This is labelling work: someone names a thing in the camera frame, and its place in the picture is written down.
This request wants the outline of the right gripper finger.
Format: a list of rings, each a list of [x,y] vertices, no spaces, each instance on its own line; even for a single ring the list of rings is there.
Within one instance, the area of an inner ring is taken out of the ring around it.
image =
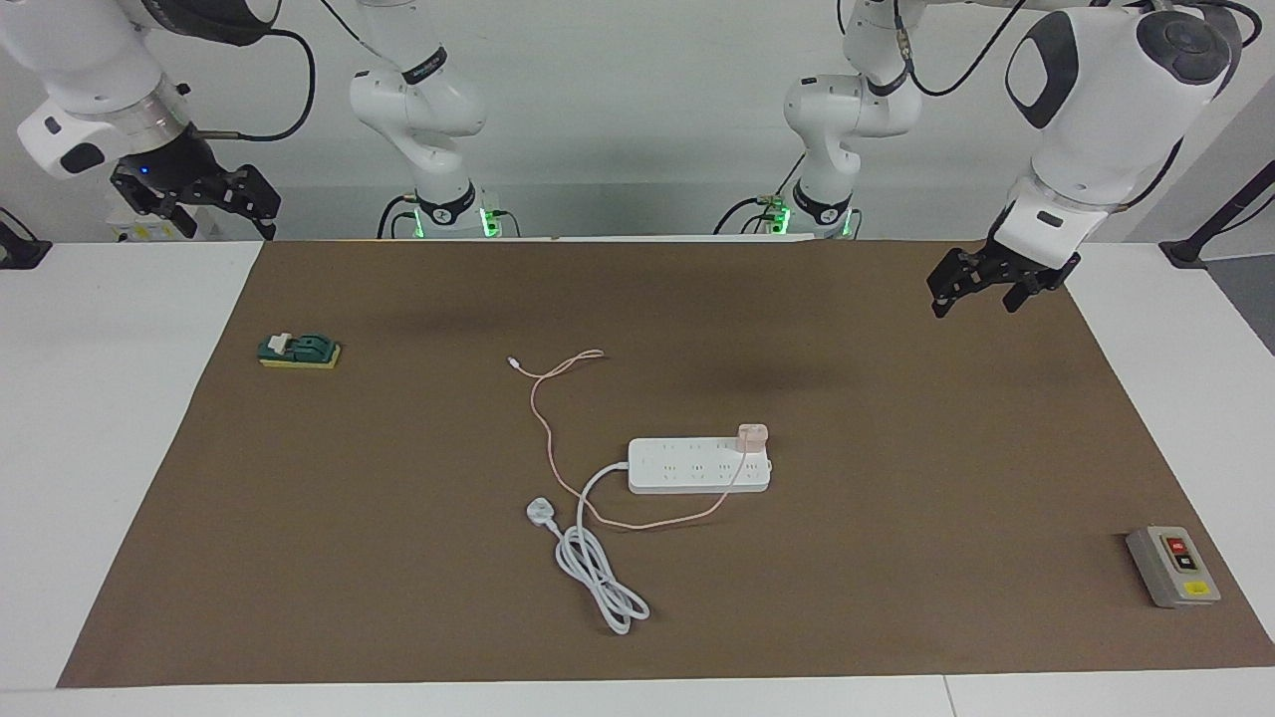
[[[170,221],[184,239],[195,239],[198,222],[178,204],[177,198],[156,194],[139,177],[127,172],[125,165],[115,166],[110,182],[136,214]]]
[[[264,241],[273,241],[280,195],[258,167],[241,166],[204,176],[187,186],[187,203],[215,207],[249,219]]]

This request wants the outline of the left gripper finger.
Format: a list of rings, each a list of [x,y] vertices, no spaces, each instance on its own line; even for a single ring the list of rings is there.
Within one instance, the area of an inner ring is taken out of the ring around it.
[[[950,249],[927,277],[929,309],[942,319],[956,301],[987,290],[996,279],[997,263],[988,255]]]
[[[1003,296],[1006,313],[1019,313],[1023,305],[1042,292],[1052,292],[1065,286],[1068,276],[1081,262],[1080,256],[1070,256],[1058,269],[1028,268],[1012,272],[1011,290]]]

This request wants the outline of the white power strip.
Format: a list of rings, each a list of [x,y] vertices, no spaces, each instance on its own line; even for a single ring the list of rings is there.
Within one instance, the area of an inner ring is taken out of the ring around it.
[[[638,495],[762,492],[771,482],[768,450],[742,452],[738,438],[635,438],[629,489]]]

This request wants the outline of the white box with yellow labels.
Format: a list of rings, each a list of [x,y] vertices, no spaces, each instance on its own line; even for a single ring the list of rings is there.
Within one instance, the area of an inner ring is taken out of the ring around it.
[[[186,236],[172,219],[136,214],[127,207],[111,209],[106,223],[108,223],[110,236],[116,242],[185,242],[208,241],[210,237],[199,226],[190,236]]]

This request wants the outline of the black table clamp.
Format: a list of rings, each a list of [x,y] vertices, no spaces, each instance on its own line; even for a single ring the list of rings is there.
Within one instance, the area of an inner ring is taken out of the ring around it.
[[[0,205],[0,270],[36,268],[52,249],[52,242],[40,239],[26,222]]]

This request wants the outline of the black clamp stand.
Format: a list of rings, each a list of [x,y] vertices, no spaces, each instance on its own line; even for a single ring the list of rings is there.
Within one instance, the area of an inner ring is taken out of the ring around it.
[[[1176,241],[1162,241],[1159,249],[1167,262],[1178,269],[1206,269],[1201,253],[1213,239],[1237,230],[1260,217],[1275,203],[1275,158],[1260,168],[1230,196],[1215,213],[1187,237]]]

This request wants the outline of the brown table mat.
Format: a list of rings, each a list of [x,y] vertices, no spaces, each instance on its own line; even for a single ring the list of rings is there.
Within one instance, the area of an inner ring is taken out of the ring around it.
[[[774,679],[1275,663],[1065,292],[938,322],[921,242],[274,242],[64,688]],[[265,367],[274,333],[337,367]],[[601,527],[652,617],[556,566],[634,438],[770,430],[762,492]],[[1183,527],[1221,600],[1156,607]]]

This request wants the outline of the green knife switch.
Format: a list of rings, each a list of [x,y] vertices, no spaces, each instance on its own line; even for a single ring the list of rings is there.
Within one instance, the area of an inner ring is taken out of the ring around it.
[[[337,367],[342,347],[320,333],[293,336],[283,332],[268,336],[258,344],[256,358],[265,367],[309,367],[329,370]]]

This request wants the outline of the grey push-button switch box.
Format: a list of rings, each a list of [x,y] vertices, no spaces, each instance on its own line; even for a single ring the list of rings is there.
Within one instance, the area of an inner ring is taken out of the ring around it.
[[[1183,527],[1142,527],[1125,536],[1125,543],[1156,607],[1206,606],[1221,600],[1211,572]]]

